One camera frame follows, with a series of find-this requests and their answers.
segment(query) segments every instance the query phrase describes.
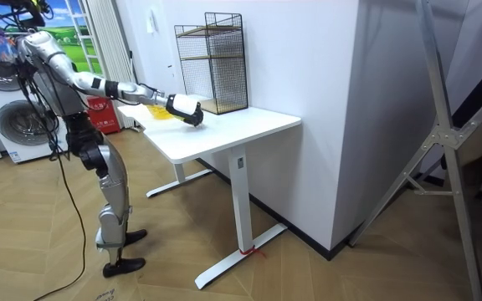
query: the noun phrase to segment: black wire rack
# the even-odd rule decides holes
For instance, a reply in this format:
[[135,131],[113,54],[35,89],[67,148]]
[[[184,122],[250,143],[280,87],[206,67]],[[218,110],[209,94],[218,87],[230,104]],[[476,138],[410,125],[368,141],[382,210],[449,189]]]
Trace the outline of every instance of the black wire rack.
[[214,114],[246,109],[243,19],[238,13],[205,17],[204,26],[174,27],[185,92]]

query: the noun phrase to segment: desk leg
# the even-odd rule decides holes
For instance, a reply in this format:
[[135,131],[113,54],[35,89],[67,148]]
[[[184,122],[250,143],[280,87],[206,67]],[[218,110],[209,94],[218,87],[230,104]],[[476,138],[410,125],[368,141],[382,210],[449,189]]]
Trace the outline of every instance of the desk leg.
[[247,157],[244,145],[238,145],[229,150],[228,164],[239,250],[247,252],[254,246],[254,242],[250,221],[249,179],[247,177]]
[[149,192],[146,193],[146,197],[152,197],[156,196],[164,191],[170,190],[172,188],[176,188],[180,186],[182,183],[185,183],[190,180],[197,179],[201,176],[205,176],[208,173],[213,172],[212,170],[206,169],[203,171],[199,171],[196,174],[190,175],[188,177],[185,177],[185,173],[183,172],[183,165],[182,164],[174,164],[174,173],[176,174],[176,181],[166,184],[164,186],[161,186],[159,188],[156,188],[154,190],[150,190]]
[[285,225],[279,223],[253,240],[250,222],[249,179],[247,177],[247,158],[244,145],[235,146],[228,151],[228,164],[232,182],[233,211],[239,250],[201,273],[194,281],[198,289],[202,289],[249,256],[255,248],[262,247],[266,242],[287,229]]

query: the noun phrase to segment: humanoid robot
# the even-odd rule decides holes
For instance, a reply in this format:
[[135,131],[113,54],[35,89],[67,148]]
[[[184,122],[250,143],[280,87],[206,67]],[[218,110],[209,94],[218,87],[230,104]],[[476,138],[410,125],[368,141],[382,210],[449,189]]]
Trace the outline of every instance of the humanoid robot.
[[78,156],[87,170],[95,170],[100,189],[107,204],[100,211],[100,229],[96,245],[109,253],[104,266],[104,277],[134,272],[145,265],[144,258],[122,257],[125,246],[137,242],[146,230],[127,231],[130,202],[128,179],[124,162],[115,147],[90,122],[82,104],[82,94],[123,99],[132,104],[160,105],[189,125],[197,126],[203,121],[200,104],[182,94],[160,96],[156,89],[134,83],[110,81],[89,72],[77,72],[75,65],[57,44],[51,34],[37,31],[44,26],[42,12],[49,5],[41,0],[0,0],[11,7],[12,13],[0,15],[0,20],[19,20],[21,12],[31,13],[33,18],[16,22],[23,34],[13,38],[16,67],[24,94],[38,91],[53,113],[62,117],[67,126],[69,151]]

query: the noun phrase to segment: robot leg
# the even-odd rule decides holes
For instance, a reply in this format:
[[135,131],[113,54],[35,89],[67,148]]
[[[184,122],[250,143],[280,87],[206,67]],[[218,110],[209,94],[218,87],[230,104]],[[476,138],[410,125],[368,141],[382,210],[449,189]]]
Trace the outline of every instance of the robot leg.
[[104,277],[131,273],[145,265],[144,258],[122,258],[123,247],[146,236],[146,230],[127,232],[127,220],[131,212],[124,162],[116,148],[105,138],[101,144],[90,142],[79,153],[85,168],[96,169],[100,189],[107,205],[100,211],[100,229],[96,234],[96,246],[109,253],[109,263],[104,266]]

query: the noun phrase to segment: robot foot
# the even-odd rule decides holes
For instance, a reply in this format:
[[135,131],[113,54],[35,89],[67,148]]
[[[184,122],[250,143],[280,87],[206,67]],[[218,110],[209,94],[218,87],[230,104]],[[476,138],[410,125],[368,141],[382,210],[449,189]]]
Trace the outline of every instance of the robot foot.
[[131,245],[133,242],[138,242],[142,238],[144,238],[148,234],[146,229],[137,230],[134,232],[127,232],[126,233],[126,242],[124,243],[125,246]]
[[146,264],[144,258],[120,259],[116,265],[107,263],[104,266],[104,277],[110,278],[116,275],[135,272]]

